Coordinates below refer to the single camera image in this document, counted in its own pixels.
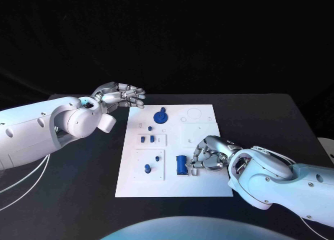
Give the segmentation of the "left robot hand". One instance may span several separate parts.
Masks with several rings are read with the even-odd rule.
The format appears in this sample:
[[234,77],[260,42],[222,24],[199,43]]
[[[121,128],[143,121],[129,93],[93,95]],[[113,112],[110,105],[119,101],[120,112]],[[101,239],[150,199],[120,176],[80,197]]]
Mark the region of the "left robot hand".
[[119,107],[140,108],[145,106],[146,91],[130,84],[108,82],[93,92],[91,98],[100,103],[103,113],[110,114]]

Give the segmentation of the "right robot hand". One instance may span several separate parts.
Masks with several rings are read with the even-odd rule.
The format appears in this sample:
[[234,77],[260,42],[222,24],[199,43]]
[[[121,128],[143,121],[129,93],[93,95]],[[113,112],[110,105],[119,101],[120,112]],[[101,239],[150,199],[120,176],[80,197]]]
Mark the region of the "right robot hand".
[[194,157],[185,165],[189,169],[207,169],[218,172],[230,166],[232,157],[243,149],[231,140],[209,135],[198,144]]

